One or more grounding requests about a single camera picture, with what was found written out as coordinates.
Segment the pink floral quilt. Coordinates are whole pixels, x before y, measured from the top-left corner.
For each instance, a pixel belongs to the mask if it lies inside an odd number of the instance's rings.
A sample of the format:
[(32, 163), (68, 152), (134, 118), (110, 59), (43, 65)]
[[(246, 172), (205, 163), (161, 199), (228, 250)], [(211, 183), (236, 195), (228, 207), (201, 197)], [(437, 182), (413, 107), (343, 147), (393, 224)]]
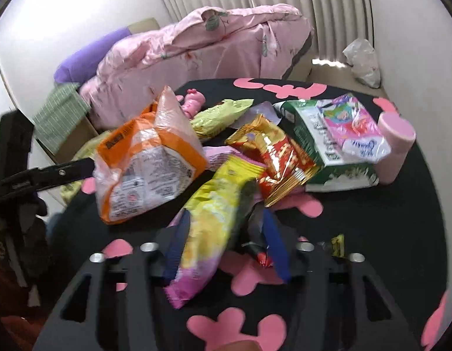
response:
[(204, 6), (179, 22), (125, 37), (80, 89), (97, 129), (139, 115), (165, 86), (194, 80), (286, 78), (309, 50), (310, 20), (287, 4), (224, 10)]

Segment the pink cylindrical cup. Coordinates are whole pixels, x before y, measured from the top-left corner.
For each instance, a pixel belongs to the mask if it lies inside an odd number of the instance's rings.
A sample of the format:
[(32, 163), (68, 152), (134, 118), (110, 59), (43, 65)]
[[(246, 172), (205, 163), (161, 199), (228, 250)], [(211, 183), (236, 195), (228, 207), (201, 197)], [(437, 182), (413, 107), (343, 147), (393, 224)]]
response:
[(384, 112), (379, 116), (378, 127), (390, 145), (391, 151), (375, 164), (374, 169), (379, 183), (388, 185), (397, 178), (407, 154), (416, 141), (417, 134), (407, 119), (392, 112)]

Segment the pink cartoon tissue pack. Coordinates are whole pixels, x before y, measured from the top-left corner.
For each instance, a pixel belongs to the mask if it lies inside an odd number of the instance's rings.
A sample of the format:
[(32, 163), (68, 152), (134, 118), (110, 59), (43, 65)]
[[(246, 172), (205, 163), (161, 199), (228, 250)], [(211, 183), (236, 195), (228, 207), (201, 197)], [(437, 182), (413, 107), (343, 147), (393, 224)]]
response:
[(353, 94), (324, 103), (319, 112), (343, 153), (370, 163), (378, 163), (391, 153), (378, 125)]

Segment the green white carton box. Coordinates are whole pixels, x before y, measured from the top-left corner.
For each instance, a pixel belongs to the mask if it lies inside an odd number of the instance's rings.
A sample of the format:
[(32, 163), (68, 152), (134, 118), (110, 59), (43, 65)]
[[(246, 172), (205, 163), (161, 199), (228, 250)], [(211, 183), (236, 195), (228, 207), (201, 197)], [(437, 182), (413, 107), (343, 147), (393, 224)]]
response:
[(309, 192), (341, 192), (379, 184), (374, 166), (344, 153), (332, 138), (320, 108), (329, 99), (285, 100), (274, 104), (289, 136), (320, 167), (307, 183)]

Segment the wooden bedside cabinet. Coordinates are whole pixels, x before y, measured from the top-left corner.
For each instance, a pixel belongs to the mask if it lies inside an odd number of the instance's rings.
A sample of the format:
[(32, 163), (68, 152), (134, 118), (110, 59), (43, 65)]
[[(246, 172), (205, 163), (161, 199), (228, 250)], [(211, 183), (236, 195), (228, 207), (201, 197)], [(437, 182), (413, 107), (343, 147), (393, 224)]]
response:
[(73, 132), (68, 135), (57, 151), (52, 152), (40, 140), (36, 141), (54, 163), (60, 164), (70, 162), (73, 156), (75, 156), (85, 143), (97, 136), (97, 130), (93, 127), (89, 118), (85, 116), (74, 128)]

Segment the clear lilac plastic packaging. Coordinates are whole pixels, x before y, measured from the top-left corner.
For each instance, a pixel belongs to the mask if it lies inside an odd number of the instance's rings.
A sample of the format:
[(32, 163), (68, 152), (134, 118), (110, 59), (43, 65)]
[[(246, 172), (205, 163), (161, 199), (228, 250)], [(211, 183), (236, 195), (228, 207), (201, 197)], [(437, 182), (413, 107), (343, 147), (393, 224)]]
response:
[(244, 123), (251, 123), (255, 117), (258, 115), (263, 115), (268, 121), (275, 125), (279, 125), (281, 122), (281, 117), (276, 113), (274, 106), (269, 102), (265, 101), (258, 105), (253, 105), (244, 115)]

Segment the light green snack bag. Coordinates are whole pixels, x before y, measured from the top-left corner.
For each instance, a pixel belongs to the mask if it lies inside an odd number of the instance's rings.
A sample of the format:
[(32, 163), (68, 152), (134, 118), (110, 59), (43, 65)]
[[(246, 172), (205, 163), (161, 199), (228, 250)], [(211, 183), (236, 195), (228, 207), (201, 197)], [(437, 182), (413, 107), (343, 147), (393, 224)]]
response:
[(253, 99), (224, 99), (219, 104), (197, 113), (190, 124), (200, 142), (204, 143), (241, 118), (253, 103)]

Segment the green striped cloth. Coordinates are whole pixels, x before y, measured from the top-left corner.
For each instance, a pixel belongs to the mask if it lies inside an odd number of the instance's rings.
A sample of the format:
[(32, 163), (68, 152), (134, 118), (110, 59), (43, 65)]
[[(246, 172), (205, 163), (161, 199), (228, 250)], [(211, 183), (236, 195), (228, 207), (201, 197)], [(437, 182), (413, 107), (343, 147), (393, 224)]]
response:
[(35, 137), (51, 154), (57, 154), (70, 133), (90, 111), (90, 105), (78, 93), (79, 87), (77, 82), (56, 85), (32, 118)]

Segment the yellow purple snack bag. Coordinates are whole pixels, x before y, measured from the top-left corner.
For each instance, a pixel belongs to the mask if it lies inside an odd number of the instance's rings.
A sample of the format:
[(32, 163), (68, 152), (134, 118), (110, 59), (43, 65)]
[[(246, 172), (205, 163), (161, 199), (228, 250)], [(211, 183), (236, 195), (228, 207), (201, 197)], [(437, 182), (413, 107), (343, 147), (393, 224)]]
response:
[(211, 280), (231, 238), (251, 211), (256, 181), (265, 170), (262, 164), (230, 155), (186, 202), (189, 234), (176, 276), (164, 288), (173, 308), (183, 307)]

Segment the orange white snack bag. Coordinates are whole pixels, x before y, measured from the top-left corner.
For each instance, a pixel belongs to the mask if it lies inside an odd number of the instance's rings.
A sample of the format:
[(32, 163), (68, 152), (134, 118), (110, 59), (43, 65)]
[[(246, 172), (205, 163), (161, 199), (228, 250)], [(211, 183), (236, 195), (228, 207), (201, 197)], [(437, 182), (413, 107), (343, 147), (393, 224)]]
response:
[(97, 208), (109, 225), (178, 197), (207, 166), (203, 146), (169, 86), (101, 141), (94, 162)]

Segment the pink caterpillar toy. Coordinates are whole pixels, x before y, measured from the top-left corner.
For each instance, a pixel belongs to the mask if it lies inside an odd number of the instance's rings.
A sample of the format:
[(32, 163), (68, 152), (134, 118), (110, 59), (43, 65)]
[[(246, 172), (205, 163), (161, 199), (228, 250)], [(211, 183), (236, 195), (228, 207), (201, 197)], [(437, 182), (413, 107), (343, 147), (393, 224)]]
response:
[(193, 119), (201, 111), (202, 106), (206, 102), (204, 94), (196, 89), (188, 89), (185, 96), (177, 95), (176, 98), (183, 113), (189, 120)]

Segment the red gold snack wrapper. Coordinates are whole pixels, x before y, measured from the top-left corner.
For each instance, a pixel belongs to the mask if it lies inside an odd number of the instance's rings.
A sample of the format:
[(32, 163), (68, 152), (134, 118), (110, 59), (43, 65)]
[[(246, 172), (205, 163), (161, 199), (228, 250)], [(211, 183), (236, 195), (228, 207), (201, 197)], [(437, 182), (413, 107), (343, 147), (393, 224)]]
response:
[(225, 143), (266, 167), (258, 177), (258, 186), (267, 207), (305, 185), (321, 169), (295, 140), (262, 114), (236, 130)]

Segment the purple pillow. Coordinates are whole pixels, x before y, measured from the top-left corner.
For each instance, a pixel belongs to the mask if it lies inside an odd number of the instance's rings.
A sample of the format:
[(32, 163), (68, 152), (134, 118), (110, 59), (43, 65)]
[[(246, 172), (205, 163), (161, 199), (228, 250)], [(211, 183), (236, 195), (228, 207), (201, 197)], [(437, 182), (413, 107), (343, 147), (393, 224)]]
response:
[(56, 84), (84, 84), (96, 75), (99, 63), (112, 46), (119, 40), (129, 36), (131, 36), (131, 31), (128, 27), (124, 27), (84, 46), (84, 48), (62, 61), (54, 73), (54, 82)]

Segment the white plastic bag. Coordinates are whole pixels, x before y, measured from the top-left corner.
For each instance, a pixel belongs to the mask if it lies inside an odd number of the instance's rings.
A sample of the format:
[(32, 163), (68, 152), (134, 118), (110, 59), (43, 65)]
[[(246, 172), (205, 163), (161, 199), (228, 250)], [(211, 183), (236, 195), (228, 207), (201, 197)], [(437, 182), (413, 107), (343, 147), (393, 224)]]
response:
[(358, 38), (352, 41), (343, 49), (343, 55), (358, 82), (372, 89), (381, 86), (378, 57), (369, 40)]

